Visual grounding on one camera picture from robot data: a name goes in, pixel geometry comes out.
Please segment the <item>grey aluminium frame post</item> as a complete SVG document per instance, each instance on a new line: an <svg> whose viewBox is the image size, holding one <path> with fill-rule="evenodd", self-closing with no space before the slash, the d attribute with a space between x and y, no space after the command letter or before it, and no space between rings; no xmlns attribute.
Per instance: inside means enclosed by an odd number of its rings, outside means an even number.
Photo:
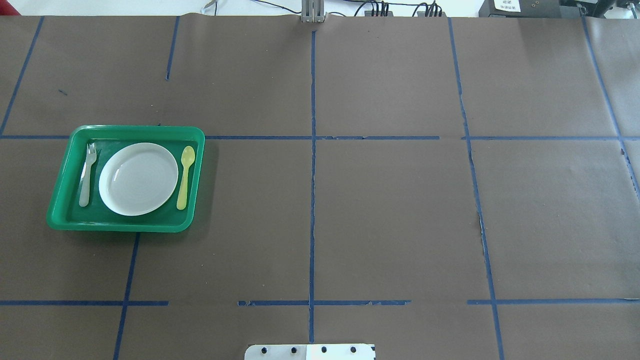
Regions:
<svg viewBox="0 0 640 360"><path fill-rule="evenodd" d="M324 0L302 0L302 23L324 23L327 17Z"/></svg>

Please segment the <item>green plastic tray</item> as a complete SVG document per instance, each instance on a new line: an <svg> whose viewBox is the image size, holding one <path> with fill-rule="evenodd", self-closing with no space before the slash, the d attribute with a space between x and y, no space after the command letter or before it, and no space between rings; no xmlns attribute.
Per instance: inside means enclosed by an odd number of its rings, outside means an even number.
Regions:
<svg viewBox="0 0 640 360"><path fill-rule="evenodd" d="M86 207L80 207L80 179L87 145L92 142L96 145L97 160L92 168L90 200ZM103 203L99 195L99 177L103 166L114 153L140 142L154 143L169 150L178 166L177 184L172 196L160 208L139 216L124 216L112 212ZM184 210L177 210L176 203L183 171L181 156L186 146L194 148L196 159L189 171L187 206ZM80 126L69 137L46 221L56 230L181 232L194 220L204 150L205 134L194 126Z"/></svg>

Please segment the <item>white pedestal base plate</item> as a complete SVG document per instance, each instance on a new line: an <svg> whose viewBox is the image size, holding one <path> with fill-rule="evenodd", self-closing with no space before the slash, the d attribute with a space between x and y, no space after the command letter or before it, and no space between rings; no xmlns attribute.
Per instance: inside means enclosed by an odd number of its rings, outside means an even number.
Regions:
<svg viewBox="0 0 640 360"><path fill-rule="evenodd" d="M247 347L245 360L375 360L374 344L254 344Z"/></svg>

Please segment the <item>yellow plastic spoon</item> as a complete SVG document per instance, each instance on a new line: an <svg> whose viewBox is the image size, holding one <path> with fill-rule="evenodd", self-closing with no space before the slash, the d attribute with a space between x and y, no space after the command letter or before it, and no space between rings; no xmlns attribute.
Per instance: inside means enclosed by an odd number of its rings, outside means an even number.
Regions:
<svg viewBox="0 0 640 360"><path fill-rule="evenodd" d="M178 189L178 196L176 200L176 209L179 211L184 210L188 204L188 188L189 188L189 174L190 168L194 164L196 159L196 153L192 146L185 146L183 149L180 161L182 164L182 177Z"/></svg>

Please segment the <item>white round plate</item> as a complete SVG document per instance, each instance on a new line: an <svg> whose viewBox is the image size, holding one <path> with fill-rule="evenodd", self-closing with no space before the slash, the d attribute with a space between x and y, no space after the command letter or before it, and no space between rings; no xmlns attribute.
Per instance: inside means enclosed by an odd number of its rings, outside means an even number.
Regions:
<svg viewBox="0 0 640 360"><path fill-rule="evenodd" d="M150 214L173 195L178 163L164 146L139 142L115 152L103 166L98 181L102 202L115 214Z"/></svg>

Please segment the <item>black computer box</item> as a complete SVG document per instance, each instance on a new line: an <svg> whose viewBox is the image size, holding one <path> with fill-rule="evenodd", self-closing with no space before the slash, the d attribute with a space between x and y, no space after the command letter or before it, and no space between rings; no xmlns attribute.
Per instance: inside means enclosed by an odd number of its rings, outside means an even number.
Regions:
<svg viewBox="0 0 640 360"><path fill-rule="evenodd" d="M573 0L484 0L479 18L575 19L585 14Z"/></svg>

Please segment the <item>clear plastic fork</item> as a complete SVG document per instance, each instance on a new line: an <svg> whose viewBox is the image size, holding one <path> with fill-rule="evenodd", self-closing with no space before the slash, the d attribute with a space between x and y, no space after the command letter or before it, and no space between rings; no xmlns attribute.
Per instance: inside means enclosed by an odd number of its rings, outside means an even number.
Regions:
<svg viewBox="0 0 640 360"><path fill-rule="evenodd" d="M88 143L79 184L78 205L82 208L87 207L90 202L92 168L97 159L98 150L96 144L94 142Z"/></svg>

